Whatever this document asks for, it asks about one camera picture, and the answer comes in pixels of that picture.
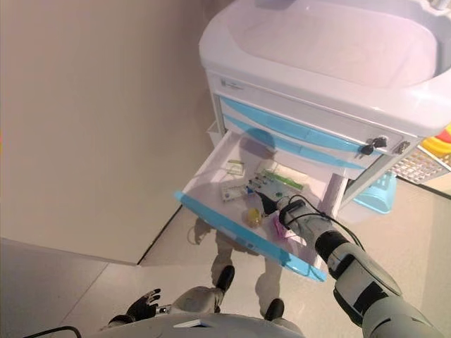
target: black joint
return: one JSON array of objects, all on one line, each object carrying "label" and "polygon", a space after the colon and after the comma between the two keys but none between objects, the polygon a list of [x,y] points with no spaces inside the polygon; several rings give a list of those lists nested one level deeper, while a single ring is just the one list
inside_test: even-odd
[{"label": "black joint", "polygon": [[360,313],[356,312],[351,305],[349,305],[346,300],[343,299],[341,294],[337,291],[337,289],[333,290],[333,296],[337,301],[338,305],[340,305],[341,309],[346,312],[346,314],[350,317],[350,320],[357,326],[362,327],[363,317]]},{"label": "black joint", "polygon": [[353,255],[347,255],[341,260],[340,264],[338,264],[335,270],[329,269],[329,274],[334,280],[337,280],[341,276],[341,274],[344,273],[347,267],[351,265],[354,259],[355,258]]},{"label": "black joint", "polygon": [[134,321],[135,321],[135,319],[131,315],[117,315],[109,321],[109,324],[114,323],[114,322],[130,324],[130,323],[133,323]]},{"label": "black joint", "polygon": [[315,243],[315,249],[318,255],[327,263],[330,254],[341,244],[349,241],[338,231],[331,230],[324,232]]},{"label": "black joint", "polygon": [[301,208],[305,206],[305,202],[301,199],[298,199],[294,202],[289,203],[288,205],[285,206],[285,208],[283,208],[282,210],[280,210],[279,213],[279,223],[281,225],[283,225],[284,227],[286,227],[287,229],[290,229],[286,224],[285,224],[285,217],[287,215],[287,213],[289,213],[290,211],[296,210],[298,208]]},{"label": "black joint", "polygon": [[256,192],[261,199],[261,203],[263,204],[263,210],[266,215],[272,214],[274,211],[277,210],[277,203],[267,197],[267,195],[262,194],[261,192]]},{"label": "black joint", "polygon": [[354,303],[354,308],[364,315],[371,305],[386,297],[388,297],[388,295],[382,288],[376,282],[372,282],[360,294],[359,298],[357,298]]}]

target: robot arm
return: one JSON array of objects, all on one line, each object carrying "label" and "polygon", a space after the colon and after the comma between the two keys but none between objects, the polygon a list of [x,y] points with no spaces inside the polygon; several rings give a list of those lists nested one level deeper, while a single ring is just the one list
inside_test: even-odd
[{"label": "robot arm", "polygon": [[[255,190],[263,197],[264,189]],[[292,200],[284,197],[276,202],[280,223],[327,263],[336,280],[333,295],[351,321],[362,327],[364,337],[442,337],[420,311],[404,301],[396,281],[338,232],[327,216],[301,199]]]}]

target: black cable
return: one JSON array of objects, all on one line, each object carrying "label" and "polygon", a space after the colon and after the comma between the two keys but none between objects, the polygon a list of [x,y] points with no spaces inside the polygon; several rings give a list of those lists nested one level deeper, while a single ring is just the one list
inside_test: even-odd
[{"label": "black cable", "polygon": [[339,225],[344,231],[347,232],[347,234],[349,236],[351,236],[352,240],[354,241],[354,243],[357,246],[360,246],[360,248],[365,251],[365,248],[363,246],[363,244],[360,242],[360,239],[357,237],[357,235],[355,233],[353,233],[353,231],[351,231],[351,229],[349,229],[348,227],[345,227],[343,224],[341,224],[340,222],[338,222],[335,218],[330,217],[329,215],[325,214],[324,212],[318,210],[317,208],[315,208],[315,206],[305,197],[299,194],[293,195],[290,197],[290,199],[288,200],[288,204],[291,204],[292,200],[295,197],[300,197],[301,199],[303,199],[307,204],[309,204],[309,206],[314,209],[317,213],[306,213],[304,215],[301,216],[297,216],[296,218],[293,218],[290,222],[287,223],[290,224],[291,222],[294,222],[295,220],[302,218],[304,216],[313,216],[313,215],[317,215],[317,216],[321,216],[323,218],[326,218],[328,220],[330,220],[331,222],[334,222],[336,225]]},{"label": "black cable", "polygon": [[80,331],[78,331],[78,329],[76,327],[73,327],[73,326],[55,327],[54,329],[45,330],[45,331],[42,331],[42,332],[39,332],[39,333],[31,334],[30,336],[26,336],[26,337],[23,337],[23,338],[41,337],[41,336],[44,336],[46,334],[51,334],[51,333],[58,332],[58,331],[72,331],[73,333],[75,333],[75,336],[77,336],[77,338],[82,338],[82,335],[80,334]]}]

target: plastic basket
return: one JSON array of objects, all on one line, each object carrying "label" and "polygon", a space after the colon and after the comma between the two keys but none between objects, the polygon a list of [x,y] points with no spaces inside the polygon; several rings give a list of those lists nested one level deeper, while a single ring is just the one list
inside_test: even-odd
[{"label": "plastic basket", "polygon": [[421,184],[451,172],[451,154],[437,158],[418,146],[396,163],[390,171],[415,184]]},{"label": "plastic basket", "polygon": [[385,173],[354,198],[358,204],[378,213],[389,213],[392,210],[396,193],[396,175]]}]

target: wall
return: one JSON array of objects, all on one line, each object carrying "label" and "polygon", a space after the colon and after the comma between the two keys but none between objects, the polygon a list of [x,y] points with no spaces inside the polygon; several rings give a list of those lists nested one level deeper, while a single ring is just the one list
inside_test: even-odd
[{"label": "wall", "polygon": [[2,237],[138,262],[211,151],[215,3],[1,2]]}]

